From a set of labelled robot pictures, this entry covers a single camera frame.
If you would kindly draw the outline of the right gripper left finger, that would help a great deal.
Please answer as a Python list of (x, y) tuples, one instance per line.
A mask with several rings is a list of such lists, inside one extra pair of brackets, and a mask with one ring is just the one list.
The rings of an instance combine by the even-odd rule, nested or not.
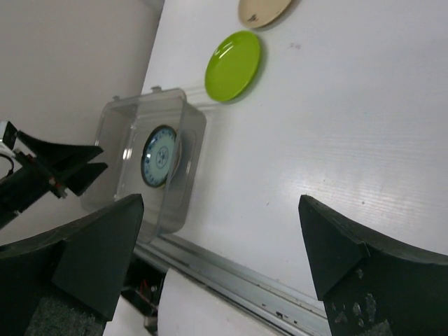
[(102, 335), (144, 214), (140, 194), (1, 247), (2, 335)]

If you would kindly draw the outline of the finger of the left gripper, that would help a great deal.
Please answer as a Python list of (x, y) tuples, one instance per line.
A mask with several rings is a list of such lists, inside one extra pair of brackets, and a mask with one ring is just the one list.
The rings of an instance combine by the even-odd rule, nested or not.
[(55, 178), (52, 193), (55, 196), (66, 196), (66, 189), (69, 189), (76, 196), (81, 196), (107, 168), (106, 163), (95, 162), (68, 169)]
[(74, 168), (86, 165), (103, 152), (93, 145), (69, 145), (43, 141), (18, 131), (17, 139), (36, 155), (36, 158), (53, 168)]

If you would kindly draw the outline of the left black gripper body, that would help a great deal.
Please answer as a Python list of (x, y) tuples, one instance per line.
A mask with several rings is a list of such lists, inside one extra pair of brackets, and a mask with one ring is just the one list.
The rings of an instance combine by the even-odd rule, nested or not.
[(67, 197), (67, 187), (57, 180), (51, 167), (20, 150), (13, 154), (21, 168), (11, 169), (1, 179), (1, 224), (9, 224), (46, 193)]

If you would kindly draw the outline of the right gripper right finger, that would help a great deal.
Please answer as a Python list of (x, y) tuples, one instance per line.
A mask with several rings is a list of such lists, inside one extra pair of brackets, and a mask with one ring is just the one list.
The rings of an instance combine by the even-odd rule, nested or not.
[(298, 205), (332, 335), (446, 335), (447, 257), (361, 225), (311, 196)]

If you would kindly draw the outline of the blue white patterned plate front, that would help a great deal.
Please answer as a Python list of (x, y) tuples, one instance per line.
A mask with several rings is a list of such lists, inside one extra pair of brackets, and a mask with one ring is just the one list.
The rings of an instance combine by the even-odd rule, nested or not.
[(166, 181), (174, 160), (176, 130), (168, 125), (157, 126), (147, 138), (141, 156), (141, 176), (151, 188), (159, 188)]

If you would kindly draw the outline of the lime green plate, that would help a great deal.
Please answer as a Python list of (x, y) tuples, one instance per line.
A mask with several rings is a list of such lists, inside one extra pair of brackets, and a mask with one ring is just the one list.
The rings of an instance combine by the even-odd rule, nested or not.
[(262, 57), (260, 39), (251, 31), (237, 31), (214, 50), (204, 75), (208, 96), (229, 102), (242, 94), (255, 78)]

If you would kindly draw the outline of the yellow patterned plate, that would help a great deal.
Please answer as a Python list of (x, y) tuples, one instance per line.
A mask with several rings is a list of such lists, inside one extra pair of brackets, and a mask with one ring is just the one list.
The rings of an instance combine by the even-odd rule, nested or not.
[(168, 179), (172, 179), (179, 169), (182, 157), (182, 150), (183, 145), (182, 145), (181, 133), (178, 130), (176, 130), (174, 160), (168, 173)]

